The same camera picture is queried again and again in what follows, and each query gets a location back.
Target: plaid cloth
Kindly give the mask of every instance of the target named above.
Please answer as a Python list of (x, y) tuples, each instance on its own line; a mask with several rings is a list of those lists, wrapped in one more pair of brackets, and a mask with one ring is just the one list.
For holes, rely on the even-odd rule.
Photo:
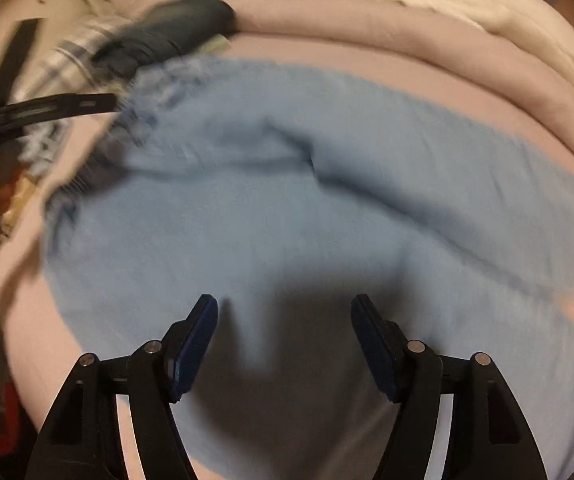
[[(103, 84), (94, 73), (90, 59), (113, 40), (118, 31), (132, 23), (122, 16), (93, 18), (62, 41), (35, 70), (23, 76), (13, 91), (20, 102), (64, 92), (88, 92)], [(41, 178), (60, 153), (70, 120), (33, 124), (26, 127), (20, 160), (29, 164), (29, 174)]]

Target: silver screw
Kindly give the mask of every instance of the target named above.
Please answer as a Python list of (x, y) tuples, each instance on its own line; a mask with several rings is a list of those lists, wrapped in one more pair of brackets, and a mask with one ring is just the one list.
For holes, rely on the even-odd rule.
[(90, 366), (95, 360), (96, 357), (94, 357), (94, 354), (83, 354), (80, 356), (80, 359), (78, 359), (78, 364), (80, 364), (80, 366)]
[(487, 366), (491, 364), (491, 357), (489, 357), (487, 354), (484, 354), (483, 352), (478, 352), (476, 354), (476, 362), (479, 365)]
[(409, 348), (414, 354), (421, 354), (425, 351), (425, 343), (412, 339), (407, 343), (407, 348)]
[(155, 354), (162, 348), (162, 344), (157, 339), (152, 339), (152, 341), (148, 341), (145, 343), (144, 351), (148, 354)]

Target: blue garment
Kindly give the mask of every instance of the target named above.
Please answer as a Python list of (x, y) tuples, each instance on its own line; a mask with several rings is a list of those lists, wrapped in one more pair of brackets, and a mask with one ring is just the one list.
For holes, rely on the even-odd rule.
[(362, 292), (436, 352), (489, 353), (549, 477), (574, 469), (574, 325), (556, 303), (574, 293), (574, 177), (519, 139), (353, 76), (175, 60), (139, 73), (46, 224), (59, 310), (102, 358), (218, 298), (173, 411), (229, 480), (373, 476), (396, 408), (352, 333)]

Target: dark green object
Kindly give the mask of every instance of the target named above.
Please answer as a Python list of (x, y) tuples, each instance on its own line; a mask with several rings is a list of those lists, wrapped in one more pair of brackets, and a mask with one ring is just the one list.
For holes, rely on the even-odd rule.
[(217, 34), (231, 34), (235, 19), (222, 0), (168, 2), (125, 28), (91, 61), (107, 78), (131, 79), (141, 66), (184, 56)]

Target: bed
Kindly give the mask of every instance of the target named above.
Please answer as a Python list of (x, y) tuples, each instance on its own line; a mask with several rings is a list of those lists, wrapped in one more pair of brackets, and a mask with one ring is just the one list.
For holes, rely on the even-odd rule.
[[(385, 15), (369, 0), (352, 0), (349, 19), (342, 26), (339, 17), (349, 12), (347, 0), (227, 1), (238, 12), (242, 33), (231, 40), (225, 57), (331, 69), (404, 91), (524, 140), (574, 176), (574, 93), (549, 67), (513, 45), (420, 9), (393, 13), (387, 9)], [(138, 15), (152, 3), (125, 0), (118, 5)], [(308, 9), (317, 12), (303, 19)], [(433, 36), (423, 30), (432, 30)], [(458, 41), (449, 43), (454, 30)], [(443, 49), (436, 49), (437, 44)], [(463, 52), (464, 44), (471, 50)], [(477, 63), (470, 62), (472, 56)], [(505, 68), (485, 69), (499, 57), (508, 60)], [(541, 85), (542, 80), (548, 84)], [(12, 240), (0, 250), (6, 352), (20, 398), (37, 427), (72, 363), (84, 351), (97, 351), (81, 347), (56, 307), (42, 271), (43, 203), (72, 177), (110, 120), (99, 116), (75, 121), (61, 160), (42, 185), (40, 200), (29, 206)], [(574, 322), (574, 298), (563, 303)], [(98, 346), (103, 348), (104, 343), (99, 341)], [(142, 478), (126, 404), (120, 404), (120, 417), (130, 478)], [(436, 470), (439, 461), (437, 456)], [(221, 478), (200, 462), (193, 464), (199, 478)], [(574, 466), (574, 456), (570, 465)]]

